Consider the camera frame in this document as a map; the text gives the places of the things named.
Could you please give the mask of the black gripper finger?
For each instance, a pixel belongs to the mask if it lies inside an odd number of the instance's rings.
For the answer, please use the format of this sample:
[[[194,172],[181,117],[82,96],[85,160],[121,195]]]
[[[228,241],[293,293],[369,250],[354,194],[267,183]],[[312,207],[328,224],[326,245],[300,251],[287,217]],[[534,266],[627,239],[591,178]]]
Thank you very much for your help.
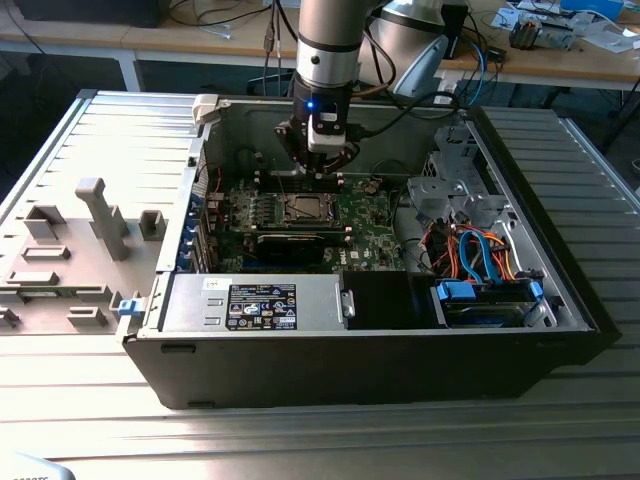
[[[274,128],[275,135],[289,158],[308,176],[321,175],[321,154],[309,150],[307,124],[296,118],[279,123]]]
[[[319,173],[327,176],[338,172],[356,159],[360,153],[360,146],[357,143],[348,142],[340,149],[322,152]]]

